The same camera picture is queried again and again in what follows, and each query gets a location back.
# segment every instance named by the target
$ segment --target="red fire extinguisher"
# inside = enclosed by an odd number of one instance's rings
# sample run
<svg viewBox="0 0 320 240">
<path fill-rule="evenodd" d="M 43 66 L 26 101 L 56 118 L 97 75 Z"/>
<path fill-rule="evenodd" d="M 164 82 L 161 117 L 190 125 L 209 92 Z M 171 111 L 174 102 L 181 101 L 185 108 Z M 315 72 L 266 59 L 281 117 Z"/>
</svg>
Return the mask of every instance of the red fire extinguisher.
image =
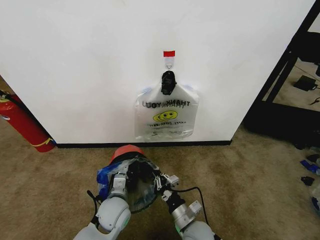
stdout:
<svg viewBox="0 0 320 240">
<path fill-rule="evenodd" d="M 0 91 L 0 115 L 39 152 L 48 152 L 55 147 L 53 140 L 39 126 L 17 95 Z"/>
</svg>

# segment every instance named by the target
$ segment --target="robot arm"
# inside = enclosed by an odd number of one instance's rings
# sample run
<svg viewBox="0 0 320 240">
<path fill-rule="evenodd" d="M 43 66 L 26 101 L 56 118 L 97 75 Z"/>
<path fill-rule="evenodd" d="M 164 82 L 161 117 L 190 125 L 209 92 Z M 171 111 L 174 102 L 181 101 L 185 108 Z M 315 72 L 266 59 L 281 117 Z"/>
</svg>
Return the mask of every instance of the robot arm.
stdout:
<svg viewBox="0 0 320 240">
<path fill-rule="evenodd" d="M 106 200 L 102 202 L 98 211 L 88 226 L 84 227 L 74 240 L 115 240 L 130 220 L 131 212 L 127 199 L 127 171 L 128 167 L 118 172 L 113 179 L 113 185 Z M 155 192 L 161 195 L 169 208 L 175 227 L 183 240 L 220 240 L 208 224 L 195 221 L 201 211 L 201 204 L 196 200 L 187 207 L 185 200 L 178 191 L 172 189 L 179 184 L 175 175 L 168 176 L 157 170 L 154 173 Z M 104 234 L 98 226 L 106 230 Z"/>
<path fill-rule="evenodd" d="M 177 176 L 160 173 L 155 177 L 154 182 L 155 190 L 161 194 L 162 200 L 168 205 L 175 228 L 183 240 L 221 240 L 212 232 L 208 224 L 195 221 L 201 211 L 201 204 L 196 200 L 187 207 L 185 200 L 178 195 L 178 191 L 172 189 L 179 184 Z"/>
<path fill-rule="evenodd" d="M 119 233 L 126 227 L 131 217 L 129 205 L 126 202 L 127 170 L 128 167 L 114 176 L 113 186 L 108 198 L 101 203 L 91 222 L 75 236 L 74 240 L 117 239 Z M 100 232 L 98 230 L 99 225 L 108 234 Z"/>
</svg>

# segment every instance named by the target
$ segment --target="black cable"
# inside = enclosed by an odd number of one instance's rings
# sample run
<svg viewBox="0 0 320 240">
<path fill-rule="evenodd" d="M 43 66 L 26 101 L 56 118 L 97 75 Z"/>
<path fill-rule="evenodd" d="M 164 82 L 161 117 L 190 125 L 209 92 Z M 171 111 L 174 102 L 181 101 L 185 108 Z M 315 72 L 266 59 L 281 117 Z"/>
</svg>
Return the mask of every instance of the black cable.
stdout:
<svg viewBox="0 0 320 240">
<path fill-rule="evenodd" d="M 92 218 L 92 219 L 94 219 L 96 217 L 97 212 L 98 212 L 97 200 L 90 190 L 86 191 L 86 193 L 89 195 L 90 198 L 92 198 L 93 203 L 94 203 L 94 215 Z"/>
<path fill-rule="evenodd" d="M 320 97 L 317 97 L 312 103 L 310 103 L 309 105 L 313 105 L 313 104 L 316 104 L 316 103 L 319 103 L 320 102 Z"/>
<path fill-rule="evenodd" d="M 184 189 L 184 190 L 175 190 L 175 189 L 169 188 L 170 191 L 176 192 L 176 193 L 186 193 L 186 192 L 189 192 L 189 191 L 192 191 L 192 190 L 195 190 L 195 189 L 197 189 L 199 191 L 199 193 L 200 193 L 201 203 L 202 203 L 202 206 L 203 206 L 204 219 L 205 219 L 206 224 L 208 224 L 208 226 L 210 226 L 209 222 L 208 222 L 208 218 L 207 218 L 204 197 L 202 196 L 202 192 L 201 192 L 199 187 L 194 186 L 194 187 L 191 187 L 191 188 L 188 188 L 188 189 Z"/>
</svg>

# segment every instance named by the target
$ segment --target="smiley face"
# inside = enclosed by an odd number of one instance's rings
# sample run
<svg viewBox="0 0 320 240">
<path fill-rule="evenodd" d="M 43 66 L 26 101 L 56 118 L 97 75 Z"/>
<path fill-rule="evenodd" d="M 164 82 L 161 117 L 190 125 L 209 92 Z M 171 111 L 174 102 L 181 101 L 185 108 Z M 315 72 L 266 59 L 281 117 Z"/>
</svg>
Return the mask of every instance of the smiley face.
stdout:
<svg viewBox="0 0 320 240">
<path fill-rule="evenodd" d="M 176 111 L 165 111 L 162 113 L 159 113 L 153 117 L 153 120 L 156 122 L 165 122 L 171 119 L 175 119 L 178 116 L 178 113 Z"/>
</svg>

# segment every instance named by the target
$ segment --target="plastic bag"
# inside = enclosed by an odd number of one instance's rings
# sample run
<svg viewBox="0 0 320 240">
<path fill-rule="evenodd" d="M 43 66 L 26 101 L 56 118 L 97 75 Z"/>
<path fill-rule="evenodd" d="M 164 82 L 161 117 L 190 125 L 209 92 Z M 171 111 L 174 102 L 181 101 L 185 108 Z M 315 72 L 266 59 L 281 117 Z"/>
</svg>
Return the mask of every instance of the plastic bag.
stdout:
<svg viewBox="0 0 320 240">
<path fill-rule="evenodd" d="M 166 84 L 162 76 L 155 88 L 146 89 L 135 103 L 135 136 L 144 141 L 181 139 L 194 131 L 199 96 L 189 86 L 174 80 Z"/>
<path fill-rule="evenodd" d="M 128 166 L 126 173 L 127 203 L 132 214 L 149 207 L 157 198 L 153 180 L 154 170 L 159 170 L 153 162 L 137 155 L 131 159 L 112 162 L 97 171 L 98 196 L 104 201 L 109 194 L 112 177 Z"/>
</svg>

